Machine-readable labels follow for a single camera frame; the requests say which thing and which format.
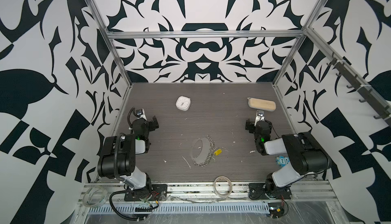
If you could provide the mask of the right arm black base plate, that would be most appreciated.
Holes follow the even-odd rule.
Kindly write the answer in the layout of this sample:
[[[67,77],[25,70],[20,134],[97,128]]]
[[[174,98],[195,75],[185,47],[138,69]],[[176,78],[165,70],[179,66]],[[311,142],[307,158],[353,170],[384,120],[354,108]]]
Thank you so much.
[[[273,183],[250,183],[248,197],[251,200],[290,200],[289,186],[277,187]]]

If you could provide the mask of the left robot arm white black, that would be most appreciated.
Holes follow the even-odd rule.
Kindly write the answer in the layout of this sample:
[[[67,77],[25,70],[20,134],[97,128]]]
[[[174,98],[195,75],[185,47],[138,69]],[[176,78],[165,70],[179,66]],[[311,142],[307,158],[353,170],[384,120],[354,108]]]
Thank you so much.
[[[155,116],[147,120],[144,109],[130,110],[127,116],[130,132],[107,137],[99,156],[97,172],[100,177],[116,179],[130,191],[152,191],[148,174],[136,166],[136,156],[147,154],[149,134],[159,128]]]

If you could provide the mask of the yellow key tag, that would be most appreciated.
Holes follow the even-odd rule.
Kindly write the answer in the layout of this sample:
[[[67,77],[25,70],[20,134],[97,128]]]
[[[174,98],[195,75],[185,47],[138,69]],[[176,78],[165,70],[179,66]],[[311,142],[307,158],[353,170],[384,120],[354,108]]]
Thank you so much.
[[[215,156],[218,156],[218,155],[220,155],[222,153],[222,150],[221,149],[216,149],[215,151],[214,151],[214,155]]]

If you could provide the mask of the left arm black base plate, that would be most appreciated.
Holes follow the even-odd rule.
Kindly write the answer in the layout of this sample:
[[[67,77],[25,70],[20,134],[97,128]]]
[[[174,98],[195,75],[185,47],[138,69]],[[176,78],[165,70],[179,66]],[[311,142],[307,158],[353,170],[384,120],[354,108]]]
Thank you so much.
[[[141,189],[135,189],[125,194],[124,201],[135,202],[147,199],[149,201],[159,201],[167,196],[167,184],[152,184]]]

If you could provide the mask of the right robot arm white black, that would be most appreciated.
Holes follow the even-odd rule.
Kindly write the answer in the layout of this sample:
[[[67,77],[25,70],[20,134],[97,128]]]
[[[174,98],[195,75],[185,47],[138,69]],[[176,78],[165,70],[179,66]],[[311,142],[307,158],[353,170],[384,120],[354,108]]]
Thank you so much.
[[[249,184],[251,200],[289,199],[290,186],[307,175],[324,173],[332,165],[326,151],[310,132],[285,134],[272,140],[272,123],[266,120],[246,120],[245,130],[254,135],[258,153],[263,156],[287,154],[289,162],[267,175],[263,184]]]

